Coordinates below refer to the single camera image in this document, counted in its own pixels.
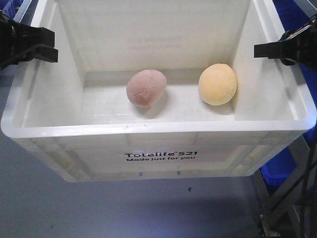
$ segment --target plastic bin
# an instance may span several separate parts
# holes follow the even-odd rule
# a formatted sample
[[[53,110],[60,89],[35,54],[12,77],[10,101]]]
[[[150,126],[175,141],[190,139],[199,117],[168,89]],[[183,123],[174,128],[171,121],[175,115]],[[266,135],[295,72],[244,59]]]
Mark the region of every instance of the plastic bin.
[[[59,63],[19,65],[1,128],[68,181],[249,176],[315,124],[300,69],[253,58],[284,32],[271,1],[43,0],[32,25]],[[214,63],[238,78],[217,107],[198,95]],[[167,90],[139,109],[125,87],[145,68]]]

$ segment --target foam ball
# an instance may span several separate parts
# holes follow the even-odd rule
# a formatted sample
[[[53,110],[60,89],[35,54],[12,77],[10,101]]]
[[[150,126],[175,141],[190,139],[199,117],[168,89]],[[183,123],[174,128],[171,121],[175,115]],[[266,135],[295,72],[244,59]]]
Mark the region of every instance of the foam ball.
[[[150,107],[162,96],[166,77],[157,70],[145,69],[135,74],[127,84],[127,96],[139,107]]]
[[[198,83],[201,99],[213,106],[229,102],[237,91],[237,78],[230,66],[214,64],[204,70]]]

